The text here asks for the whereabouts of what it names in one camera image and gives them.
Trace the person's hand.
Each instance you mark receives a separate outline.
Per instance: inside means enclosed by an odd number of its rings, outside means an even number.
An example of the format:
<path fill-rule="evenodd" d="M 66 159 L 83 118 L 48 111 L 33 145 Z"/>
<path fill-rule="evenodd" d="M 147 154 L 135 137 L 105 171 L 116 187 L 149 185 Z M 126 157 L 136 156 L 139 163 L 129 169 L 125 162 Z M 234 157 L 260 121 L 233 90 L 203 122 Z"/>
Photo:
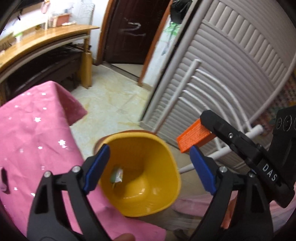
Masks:
<path fill-rule="evenodd" d="M 115 238 L 114 241 L 135 241 L 135 236 L 131 233 L 124 233 Z"/>

